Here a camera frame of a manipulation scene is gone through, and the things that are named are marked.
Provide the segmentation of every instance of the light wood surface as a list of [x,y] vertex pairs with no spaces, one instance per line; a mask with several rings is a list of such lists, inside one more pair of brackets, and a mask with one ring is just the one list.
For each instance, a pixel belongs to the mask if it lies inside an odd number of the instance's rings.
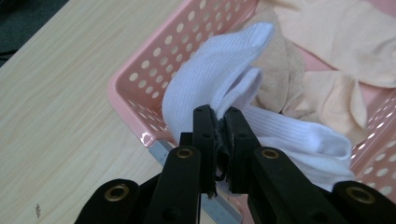
[[0,223],[74,223],[105,182],[161,171],[106,85],[181,2],[70,0],[0,69]]

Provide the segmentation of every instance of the wood grain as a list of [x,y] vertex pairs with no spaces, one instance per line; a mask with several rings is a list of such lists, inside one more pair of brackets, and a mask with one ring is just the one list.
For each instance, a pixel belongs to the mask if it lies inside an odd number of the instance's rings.
[[70,0],[0,69],[1,223],[74,223],[108,180],[161,171],[106,85],[181,2]]

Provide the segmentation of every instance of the white fabric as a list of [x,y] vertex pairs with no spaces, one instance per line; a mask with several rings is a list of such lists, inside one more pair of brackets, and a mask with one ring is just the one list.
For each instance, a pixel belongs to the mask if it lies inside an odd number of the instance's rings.
[[220,119],[235,106],[263,146],[285,151],[308,179],[331,190],[335,182],[354,178],[349,140],[323,125],[249,105],[262,83],[260,69],[249,64],[261,54],[272,30],[271,24],[259,22],[206,41],[169,84],[163,98],[164,120],[178,141],[180,133],[192,132],[194,108],[210,104]]

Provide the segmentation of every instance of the wooden table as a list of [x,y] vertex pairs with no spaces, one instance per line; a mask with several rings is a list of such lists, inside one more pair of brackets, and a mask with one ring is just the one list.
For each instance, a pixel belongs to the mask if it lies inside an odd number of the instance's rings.
[[181,2],[70,0],[0,69],[1,223],[74,223],[105,182],[161,171],[106,85]]

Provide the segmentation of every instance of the pink plastic basket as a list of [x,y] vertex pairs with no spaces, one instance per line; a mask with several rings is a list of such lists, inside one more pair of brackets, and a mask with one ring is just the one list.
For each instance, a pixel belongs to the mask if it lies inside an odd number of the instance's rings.
[[[257,0],[184,1],[111,78],[109,101],[144,146],[175,143],[161,111],[171,78],[203,42],[249,18],[256,5]],[[370,136],[354,147],[352,170],[396,203],[396,90],[362,88]]]

